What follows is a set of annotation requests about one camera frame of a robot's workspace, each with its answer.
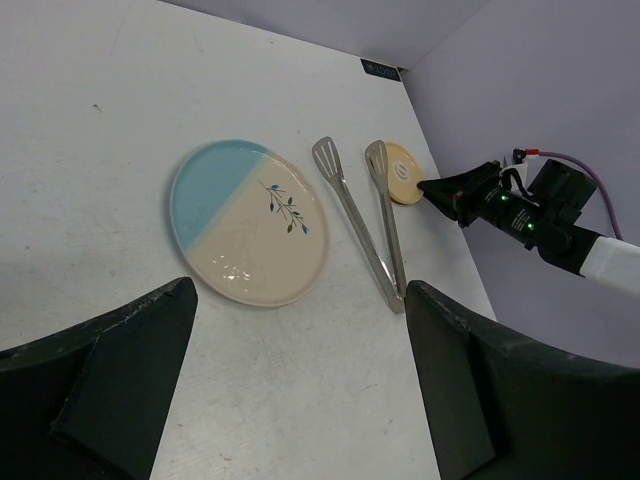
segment ceramic plate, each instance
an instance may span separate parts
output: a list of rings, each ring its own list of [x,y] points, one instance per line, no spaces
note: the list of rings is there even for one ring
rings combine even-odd
[[[176,176],[170,211],[189,265],[241,303],[296,301],[327,258],[327,220],[313,188],[255,143],[227,140],[199,150]]]

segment dark label sticker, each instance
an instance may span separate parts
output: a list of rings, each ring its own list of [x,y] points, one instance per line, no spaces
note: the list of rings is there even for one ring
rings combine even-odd
[[[362,66],[364,67],[364,71],[369,75],[374,75],[376,77],[387,78],[389,80],[395,80],[396,82],[401,82],[400,73],[396,67],[390,67],[389,65],[382,65],[381,63],[372,62],[370,60],[365,60],[361,58]]]

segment leaf branch design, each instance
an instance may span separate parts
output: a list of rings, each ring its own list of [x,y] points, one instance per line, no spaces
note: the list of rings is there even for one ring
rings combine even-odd
[[[291,231],[298,226],[302,229],[305,235],[309,233],[309,227],[304,223],[304,217],[300,212],[295,210],[296,204],[293,203],[293,197],[290,196],[289,198],[286,198],[283,196],[287,192],[280,189],[280,185],[274,184],[268,187],[260,180],[258,180],[258,182],[267,192],[269,192],[269,210],[274,213],[282,213],[282,217],[289,224],[287,226],[287,233],[291,233]]]

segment tongs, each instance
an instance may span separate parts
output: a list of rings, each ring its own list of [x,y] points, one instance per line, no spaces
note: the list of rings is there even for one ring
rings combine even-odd
[[[380,285],[380,289],[385,297],[387,305],[394,313],[404,312],[404,293],[406,291],[406,279],[404,275],[404,266],[400,255],[400,246],[398,242],[398,234],[389,198],[389,184],[386,179],[388,170],[387,150],[384,142],[372,143],[365,152],[369,171],[376,184],[378,193],[380,194],[380,204],[382,206],[382,214],[387,233],[387,242],[391,250],[392,264],[395,270],[395,276],[389,273],[389,269],[378,253],[371,234],[367,229],[358,207],[353,201],[353,197],[347,188],[347,182],[344,179],[342,165],[338,149],[331,137],[324,137],[318,140],[312,148],[313,160],[329,185],[338,195],[342,206],[349,217],[349,221],[360,240],[360,244],[369,260],[371,269]]]

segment table surface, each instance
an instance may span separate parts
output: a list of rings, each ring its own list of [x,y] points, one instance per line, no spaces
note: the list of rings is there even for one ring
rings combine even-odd
[[[272,310],[197,282],[152,478],[438,478],[404,318],[311,158],[325,135],[386,254],[364,148],[400,143],[438,176],[403,84],[153,0],[0,2],[0,349],[189,275],[167,221],[176,169],[206,143],[251,140],[316,187],[328,265]],[[407,277],[493,318],[456,224],[426,202],[395,211]]]

